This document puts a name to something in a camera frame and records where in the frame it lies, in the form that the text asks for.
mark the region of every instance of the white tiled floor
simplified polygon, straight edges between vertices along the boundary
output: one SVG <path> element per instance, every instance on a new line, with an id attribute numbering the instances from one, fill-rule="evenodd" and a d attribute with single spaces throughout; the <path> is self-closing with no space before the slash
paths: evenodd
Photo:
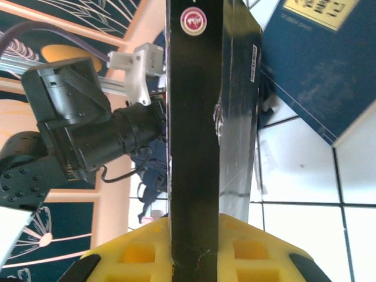
<path id="1" fill-rule="evenodd" d="M 376 103 L 337 146 L 345 203 L 376 204 Z"/>
<path id="2" fill-rule="evenodd" d="M 376 281 L 376 208 L 345 209 L 356 282 Z"/>
<path id="3" fill-rule="evenodd" d="M 338 202 L 332 150 L 303 120 L 265 128 L 259 136 L 264 201 Z"/>
<path id="4" fill-rule="evenodd" d="M 264 230 L 262 204 L 249 205 L 248 224 Z"/>
<path id="5" fill-rule="evenodd" d="M 251 14 L 263 30 L 265 30 L 278 2 L 279 0 L 261 0 L 251 9 Z"/>
<path id="6" fill-rule="evenodd" d="M 264 216 L 266 232 L 308 252 L 332 282 L 350 282 L 339 207 L 265 204 Z"/>

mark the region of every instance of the blue box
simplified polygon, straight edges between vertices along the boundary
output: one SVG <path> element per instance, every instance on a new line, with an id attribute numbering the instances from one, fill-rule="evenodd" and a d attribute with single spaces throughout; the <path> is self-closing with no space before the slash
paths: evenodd
<path id="1" fill-rule="evenodd" d="M 261 71 L 330 145 L 376 100 L 376 2 L 281 0 Z"/>

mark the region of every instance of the red circular sticker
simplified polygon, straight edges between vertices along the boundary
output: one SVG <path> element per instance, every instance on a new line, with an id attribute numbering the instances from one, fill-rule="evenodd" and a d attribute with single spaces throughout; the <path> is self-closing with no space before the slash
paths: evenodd
<path id="1" fill-rule="evenodd" d="M 185 9 L 180 17 L 180 24 L 183 30 L 191 36 L 203 33 L 206 29 L 206 22 L 205 13 L 196 7 Z"/>

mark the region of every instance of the yellow 3d-printed part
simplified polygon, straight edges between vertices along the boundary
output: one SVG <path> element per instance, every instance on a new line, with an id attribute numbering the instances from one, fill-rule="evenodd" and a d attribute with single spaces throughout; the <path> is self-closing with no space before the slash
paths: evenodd
<path id="1" fill-rule="evenodd" d="M 219 222 L 219 282 L 306 282 L 290 254 L 312 262 L 301 249 L 225 214 Z M 173 266 L 167 218 L 126 233 L 82 258 L 101 260 L 88 282 L 170 282 Z"/>

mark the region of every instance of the black vertical panel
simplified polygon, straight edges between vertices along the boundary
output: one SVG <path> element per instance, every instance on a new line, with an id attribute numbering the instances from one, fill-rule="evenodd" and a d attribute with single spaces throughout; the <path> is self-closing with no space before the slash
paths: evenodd
<path id="1" fill-rule="evenodd" d="M 242 0 L 224 0 L 220 212 L 248 221 L 261 28 Z"/>
<path id="2" fill-rule="evenodd" d="M 184 32 L 183 11 L 207 18 Z M 167 1 L 167 108 L 172 281 L 217 281 L 220 150 L 213 113 L 221 93 L 223 1 Z"/>

